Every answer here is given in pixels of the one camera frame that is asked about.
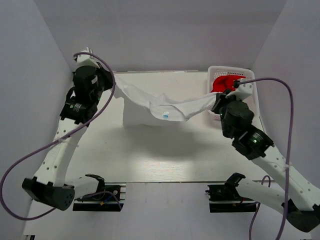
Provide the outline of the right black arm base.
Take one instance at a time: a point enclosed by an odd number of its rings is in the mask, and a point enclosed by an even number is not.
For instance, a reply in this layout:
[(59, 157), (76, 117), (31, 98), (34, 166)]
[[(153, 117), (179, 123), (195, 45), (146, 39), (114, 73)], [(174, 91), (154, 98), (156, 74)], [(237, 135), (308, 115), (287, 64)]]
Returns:
[(238, 194), (235, 188), (225, 184), (211, 184), (205, 191), (209, 197), (210, 213), (254, 213), (257, 203)]

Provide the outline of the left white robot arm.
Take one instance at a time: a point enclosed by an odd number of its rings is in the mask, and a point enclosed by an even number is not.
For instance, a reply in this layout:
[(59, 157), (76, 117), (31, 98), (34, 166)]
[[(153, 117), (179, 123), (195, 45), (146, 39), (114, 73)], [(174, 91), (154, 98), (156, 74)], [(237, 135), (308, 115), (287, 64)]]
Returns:
[(104, 178), (86, 174), (65, 182), (70, 161), (78, 143), (98, 111), (102, 93), (113, 87), (112, 75), (100, 63), (78, 67), (73, 73), (73, 87), (68, 91), (60, 113), (55, 144), (50, 147), (32, 178), (25, 178), (22, 188), (37, 202), (65, 211), (86, 195), (99, 200), (105, 196)]

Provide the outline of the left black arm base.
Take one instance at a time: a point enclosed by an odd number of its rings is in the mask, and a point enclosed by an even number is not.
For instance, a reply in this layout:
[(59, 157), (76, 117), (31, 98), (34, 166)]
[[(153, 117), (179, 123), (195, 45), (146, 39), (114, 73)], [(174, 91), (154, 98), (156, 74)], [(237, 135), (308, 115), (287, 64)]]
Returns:
[(104, 192), (74, 200), (74, 212), (120, 212), (126, 199), (126, 183), (105, 183)]

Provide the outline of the white t shirt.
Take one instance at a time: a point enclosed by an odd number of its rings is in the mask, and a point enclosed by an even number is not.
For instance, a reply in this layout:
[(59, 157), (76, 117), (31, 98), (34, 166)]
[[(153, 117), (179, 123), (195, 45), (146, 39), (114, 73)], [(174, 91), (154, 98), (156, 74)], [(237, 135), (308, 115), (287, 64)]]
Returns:
[(116, 74), (114, 97), (123, 98), (122, 125), (173, 126), (210, 110), (216, 93), (195, 72)]

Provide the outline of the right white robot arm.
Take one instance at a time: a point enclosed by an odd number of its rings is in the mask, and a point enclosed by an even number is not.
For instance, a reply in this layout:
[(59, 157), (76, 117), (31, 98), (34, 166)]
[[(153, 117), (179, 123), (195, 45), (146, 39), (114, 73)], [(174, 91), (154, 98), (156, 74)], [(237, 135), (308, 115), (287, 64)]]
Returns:
[(219, 114), (222, 134), (232, 139), (235, 150), (263, 169), (285, 191), (269, 189), (233, 173), (223, 185), (212, 187), (211, 201), (251, 199), (285, 215), (296, 229), (309, 233), (320, 224), (320, 190), (282, 156), (273, 140), (253, 126), (254, 113), (236, 96), (218, 93), (212, 108)]

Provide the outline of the red t shirt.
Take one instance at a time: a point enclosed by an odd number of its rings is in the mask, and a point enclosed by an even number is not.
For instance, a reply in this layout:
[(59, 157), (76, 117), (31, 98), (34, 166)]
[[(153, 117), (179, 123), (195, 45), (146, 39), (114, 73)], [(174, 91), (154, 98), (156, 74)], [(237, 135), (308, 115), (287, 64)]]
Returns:
[(222, 93), (229, 89), (235, 91), (234, 81), (244, 78), (241, 75), (222, 75), (217, 77), (212, 83), (212, 93)]

